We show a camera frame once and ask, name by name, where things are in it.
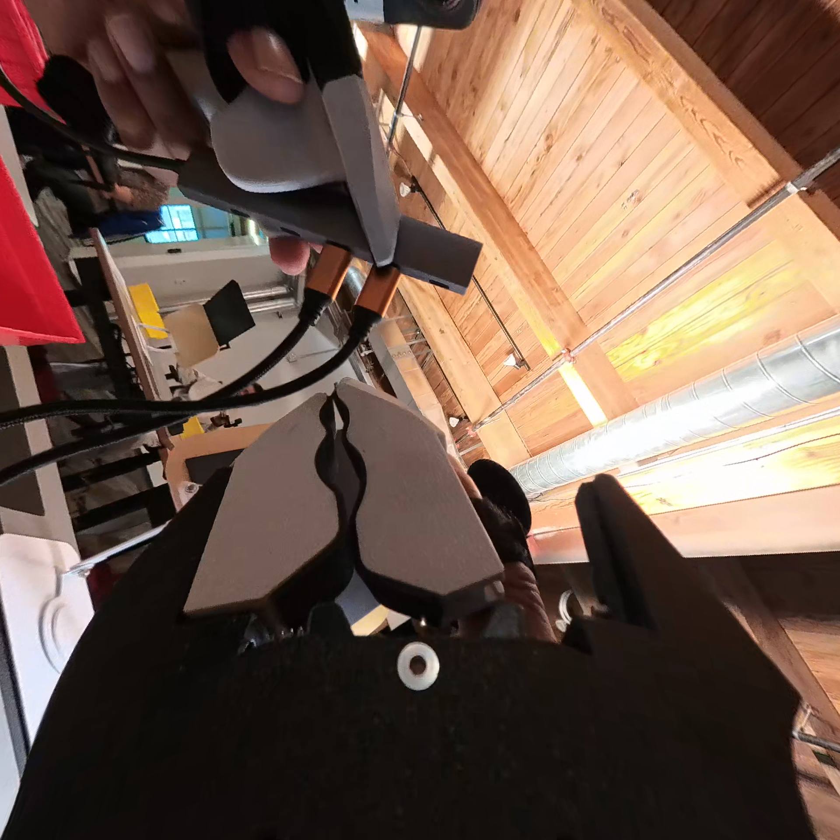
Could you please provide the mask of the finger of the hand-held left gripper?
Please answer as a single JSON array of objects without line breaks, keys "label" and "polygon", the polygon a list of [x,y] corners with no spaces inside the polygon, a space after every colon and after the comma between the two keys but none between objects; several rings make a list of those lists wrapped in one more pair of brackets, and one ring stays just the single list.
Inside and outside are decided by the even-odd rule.
[{"label": "finger of the hand-held left gripper", "polygon": [[402,215],[364,80],[351,75],[329,81],[322,89],[322,102],[373,261],[389,265]]}]

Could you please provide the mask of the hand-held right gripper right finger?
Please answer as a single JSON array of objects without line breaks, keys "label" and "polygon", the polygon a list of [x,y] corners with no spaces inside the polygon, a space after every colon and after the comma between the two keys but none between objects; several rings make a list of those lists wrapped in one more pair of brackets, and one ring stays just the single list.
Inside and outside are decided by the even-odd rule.
[{"label": "hand-held right gripper right finger", "polygon": [[504,597],[503,565],[424,415],[362,382],[334,388],[340,439],[360,482],[357,569],[375,599],[441,627]]}]

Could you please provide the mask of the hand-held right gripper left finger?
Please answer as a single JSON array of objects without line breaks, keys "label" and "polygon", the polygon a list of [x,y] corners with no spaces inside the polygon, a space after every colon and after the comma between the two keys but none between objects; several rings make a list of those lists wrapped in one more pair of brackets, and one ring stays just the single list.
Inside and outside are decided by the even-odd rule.
[{"label": "hand-held right gripper left finger", "polygon": [[344,588],[330,397],[317,393],[234,461],[184,612],[307,617]]}]

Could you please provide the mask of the black cable orange plugs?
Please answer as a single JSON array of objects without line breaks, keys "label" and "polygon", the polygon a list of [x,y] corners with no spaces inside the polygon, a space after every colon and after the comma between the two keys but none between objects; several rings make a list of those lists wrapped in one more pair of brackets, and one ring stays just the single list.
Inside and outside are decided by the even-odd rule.
[{"label": "black cable orange plugs", "polygon": [[98,431],[74,443],[62,444],[27,456],[1,470],[1,487],[23,476],[55,463],[141,437],[158,429],[167,429],[205,413],[228,413],[244,407],[258,406],[298,394],[328,379],[367,340],[372,329],[384,317],[401,277],[395,266],[373,266],[353,306],[351,325],[346,341],[319,367],[301,374],[292,381],[256,393],[246,390],[294,351],[299,342],[315,327],[329,304],[335,301],[350,268],[350,254],[337,246],[324,246],[311,269],[303,289],[299,317],[288,333],[267,357],[236,380],[197,401],[142,401],[140,399],[97,399],[57,401],[22,406],[2,413],[1,428],[22,427],[54,417],[81,414],[102,414],[112,418],[108,430]]}]

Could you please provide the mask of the person's right hand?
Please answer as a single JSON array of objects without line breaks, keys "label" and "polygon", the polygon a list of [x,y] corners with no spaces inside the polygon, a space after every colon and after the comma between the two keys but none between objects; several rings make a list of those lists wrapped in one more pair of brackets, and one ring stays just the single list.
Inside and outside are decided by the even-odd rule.
[{"label": "person's right hand", "polygon": [[537,579],[530,568],[522,562],[505,563],[503,585],[506,602],[521,613],[522,635],[532,641],[556,644]]}]

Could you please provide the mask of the black floor lamp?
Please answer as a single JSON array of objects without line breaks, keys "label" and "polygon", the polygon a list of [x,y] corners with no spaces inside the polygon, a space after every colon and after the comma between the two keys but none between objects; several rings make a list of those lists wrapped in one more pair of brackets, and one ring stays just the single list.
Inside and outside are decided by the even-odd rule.
[{"label": "black floor lamp", "polygon": [[467,468],[467,475],[483,498],[515,518],[526,535],[532,527],[529,499],[513,474],[489,458],[480,458]]}]

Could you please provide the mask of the black monitor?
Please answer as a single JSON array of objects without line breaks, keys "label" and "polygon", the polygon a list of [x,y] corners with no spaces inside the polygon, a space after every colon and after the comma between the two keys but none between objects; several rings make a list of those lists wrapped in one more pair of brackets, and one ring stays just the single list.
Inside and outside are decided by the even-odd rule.
[{"label": "black monitor", "polygon": [[236,280],[230,280],[215,292],[203,304],[203,309],[220,350],[228,349],[232,341],[256,325],[244,292]]}]

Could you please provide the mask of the cardboard box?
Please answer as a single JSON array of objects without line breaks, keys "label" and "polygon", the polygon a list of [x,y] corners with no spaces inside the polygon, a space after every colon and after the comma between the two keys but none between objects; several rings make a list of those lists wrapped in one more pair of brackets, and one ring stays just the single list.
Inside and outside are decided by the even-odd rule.
[{"label": "cardboard box", "polygon": [[178,367],[195,369],[219,352],[220,344],[203,304],[184,306],[164,315],[162,320]]}]

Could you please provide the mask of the white tablet stand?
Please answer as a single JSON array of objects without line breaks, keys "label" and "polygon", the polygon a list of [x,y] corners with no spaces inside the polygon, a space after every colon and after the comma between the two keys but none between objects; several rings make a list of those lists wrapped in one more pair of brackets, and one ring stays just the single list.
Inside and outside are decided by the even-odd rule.
[{"label": "white tablet stand", "polygon": [[165,525],[81,560],[69,543],[1,537],[3,617],[15,684],[31,745],[58,679],[93,617],[87,577],[100,564],[142,548]]}]

